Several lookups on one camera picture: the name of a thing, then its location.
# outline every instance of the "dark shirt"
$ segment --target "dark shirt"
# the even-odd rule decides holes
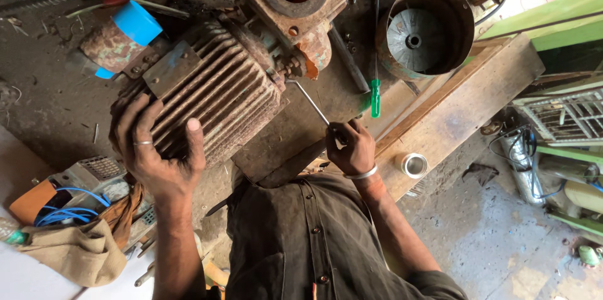
[[[228,205],[227,299],[467,299],[442,272],[389,271],[366,204],[340,174],[242,185]]]

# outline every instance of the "metal bangle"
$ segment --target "metal bangle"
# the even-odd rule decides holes
[[[374,173],[377,173],[377,164],[375,164],[375,166],[373,167],[373,169],[369,170],[368,172],[366,172],[364,174],[346,175],[344,173],[341,173],[341,175],[343,175],[343,177],[346,178],[346,179],[360,180],[360,179],[364,179],[365,177],[369,177],[369,176],[373,175]]]

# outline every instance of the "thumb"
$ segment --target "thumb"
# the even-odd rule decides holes
[[[205,153],[203,152],[203,128],[196,118],[186,121],[186,139],[189,144],[189,154],[186,159],[192,171],[205,169]]]

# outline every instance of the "orange cloth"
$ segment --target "orange cloth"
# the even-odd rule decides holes
[[[98,216],[99,219],[105,219],[109,224],[109,228],[119,249],[124,248],[126,243],[128,243],[132,218],[142,204],[146,190],[147,188],[140,182],[136,182],[134,187],[130,189],[129,195],[124,196],[109,206]]]

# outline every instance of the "man's right hand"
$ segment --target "man's right hand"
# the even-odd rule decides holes
[[[335,132],[341,134],[347,144],[339,149]],[[360,121],[352,119],[347,124],[331,122],[327,128],[327,157],[346,175],[364,174],[374,167],[375,140]]]

